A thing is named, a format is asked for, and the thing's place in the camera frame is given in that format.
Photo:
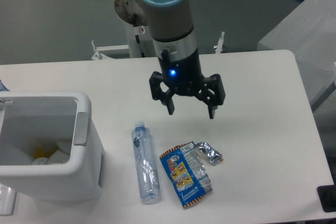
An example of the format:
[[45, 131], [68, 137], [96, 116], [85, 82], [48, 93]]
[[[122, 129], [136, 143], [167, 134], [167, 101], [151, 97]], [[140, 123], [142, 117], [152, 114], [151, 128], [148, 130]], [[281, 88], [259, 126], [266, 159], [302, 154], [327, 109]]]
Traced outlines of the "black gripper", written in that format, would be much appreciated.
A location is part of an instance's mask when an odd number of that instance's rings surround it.
[[207, 105], [209, 118], [213, 119], [226, 96], [221, 76], [217, 73], [203, 76], [198, 50], [184, 59], [173, 60], [172, 56], [167, 48], [161, 52], [159, 63], [162, 73], [154, 71], [149, 78], [152, 99], [160, 100], [172, 115], [175, 110], [174, 94], [195, 96]]

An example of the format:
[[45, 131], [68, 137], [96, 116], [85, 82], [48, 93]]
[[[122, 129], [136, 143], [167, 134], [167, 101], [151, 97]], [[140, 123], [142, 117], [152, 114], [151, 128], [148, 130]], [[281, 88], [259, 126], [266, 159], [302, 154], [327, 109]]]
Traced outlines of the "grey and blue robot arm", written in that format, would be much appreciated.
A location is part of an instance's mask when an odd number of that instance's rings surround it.
[[134, 1], [144, 12], [161, 67], [149, 79], [152, 98], [173, 114], [174, 95], [195, 97], [213, 118], [225, 90], [219, 74], [202, 74], [189, 0]]

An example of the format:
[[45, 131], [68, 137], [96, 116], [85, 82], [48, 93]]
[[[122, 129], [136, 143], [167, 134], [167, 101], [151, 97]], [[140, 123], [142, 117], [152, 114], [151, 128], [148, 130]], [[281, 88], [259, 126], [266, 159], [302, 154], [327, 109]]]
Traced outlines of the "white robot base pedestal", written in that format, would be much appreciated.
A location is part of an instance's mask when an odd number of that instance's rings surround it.
[[135, 0], [115, 0], [114, 9], [124, 24], [130, 57], [156, 57], [146, 15]]

